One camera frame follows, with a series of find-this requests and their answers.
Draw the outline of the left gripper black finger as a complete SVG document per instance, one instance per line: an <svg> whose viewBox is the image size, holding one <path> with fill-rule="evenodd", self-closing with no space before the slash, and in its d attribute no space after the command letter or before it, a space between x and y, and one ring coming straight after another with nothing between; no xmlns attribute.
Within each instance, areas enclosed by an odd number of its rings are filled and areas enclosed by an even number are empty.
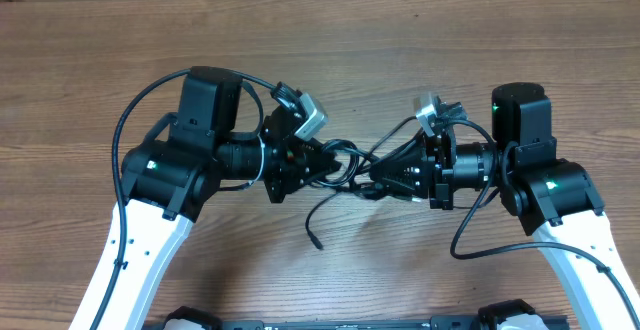
<svg viewBox="0 0 640 330"><path fill-rule="evenodd" d="M301 180L301 186L311 186L311 187L320 187L320 188L336 188L342 185L342 181L338 178L334 180L329 180L328 176L335 173L334 169L328 169L325 171L321 171L313 176L310 176L307 179Z"/></svg>
<svg viewBox="0 0 640 330"><path fill-rule="evenodd" d="M310 170L337 170L336 155L330 151L324 151L322 143L316 139L302 143L306 166Z"/></svg>

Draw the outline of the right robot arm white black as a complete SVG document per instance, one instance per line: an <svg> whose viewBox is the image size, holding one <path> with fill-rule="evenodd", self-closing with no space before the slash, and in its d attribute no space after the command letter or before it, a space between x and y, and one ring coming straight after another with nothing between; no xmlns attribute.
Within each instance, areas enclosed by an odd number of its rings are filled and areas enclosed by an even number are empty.
<svg viewBox="0 0 640 330"><path fill-rule="evenodd" d="M368 170L381 196L423 199L451 210L454 194L475 189L471 214L498 196L529 240L472 253L450 246L459 260L521 250L540 251L584 329L636 329L639 294L613 239L605 204L580 164L557 155L552 105L536 83L515 82L491 94L492 128L469 120L461 103L429 93L415 104L419 132Z"/></svg>

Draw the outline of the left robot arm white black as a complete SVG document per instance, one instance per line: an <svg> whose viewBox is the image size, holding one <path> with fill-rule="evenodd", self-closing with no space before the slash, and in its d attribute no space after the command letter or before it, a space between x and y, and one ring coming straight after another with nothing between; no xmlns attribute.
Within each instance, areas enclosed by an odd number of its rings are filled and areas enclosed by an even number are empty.
<svg viewBox="0 0 640 330"><path fill-rule="evenodd" d="M216 193L265 185L270 202L338 171L315 136L328 116L284 83L194 66L165 114L125 156L111 154L116 203L103 253L71 322L74 329L139 329L161 279ZM229 186L222 186L222 181Z"/></svg>

